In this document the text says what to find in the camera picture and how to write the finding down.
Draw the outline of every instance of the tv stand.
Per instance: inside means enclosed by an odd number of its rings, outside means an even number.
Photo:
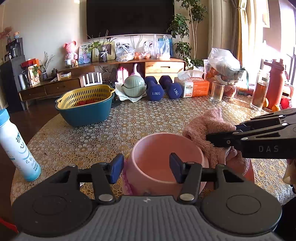
[[[108,60],[107,62],[92,62],[88,64],[80,64],[70,68],[65,68],[59,74],[71,72],[71,77],[65,80],[56,82],[40,82],[34,87],[26,88],[19,92],[21,101],[26,102],[33,99],[46,99],[58,97],[67,91],[83,87],[81,76],[87,73],[95,72],[95,66],[118,65],[132,69],[134,63],[139,63],[138,70],[145,76],[154,76],[158,81],[162,75],[169,75],[172,80],[178,76],[178,72],[185,69],[186,63],[184,60],[171,58],[170,60],[158,59],[133,59],[127,62],[118,62],[116,60]]]

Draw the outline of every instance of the white bottle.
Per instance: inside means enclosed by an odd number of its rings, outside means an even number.
[[[41,167],[34,159],[6,109],[0,111],[0,143],[15,167],[28,181],[36,180]]]

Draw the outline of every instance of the glass cup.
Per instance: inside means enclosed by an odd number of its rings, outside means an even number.
[[[262,110],[263,103],[265,101],[266,92],[269,83],[269,72],[263,72],[259,70],[257,74],[256,86],[253,92],[250,107],[254,110]]]
[[[214,81],[212,83],[212,92],[210,100],[213,102],[220,102],[222,100],[223,92],[224,92],[225,85]]]

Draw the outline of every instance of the red thermos bottle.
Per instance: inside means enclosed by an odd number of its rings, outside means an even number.
[[[274,105],[277,105],[281,102],[281,96],[283,94],[283,88],[285,85],[285,68],[283,65],[283,60],[280,59],[279,62],[276,62],[274,59],[272,63],[264,62],[265,65],[271,66],[270,70],[270,80],[269,86],[266,93],[266,98],[268,99],[268,107],[272,109]]]

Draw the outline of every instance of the wooden floor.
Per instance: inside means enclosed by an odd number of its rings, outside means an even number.
[[[10,121],[17,126],[26,144],[41,127],[58,114],[55,99],[40,100],[28,110],[9,114]],[[9,197],[15,167],[1,146],[0,157],[0,217],[13,223]]]

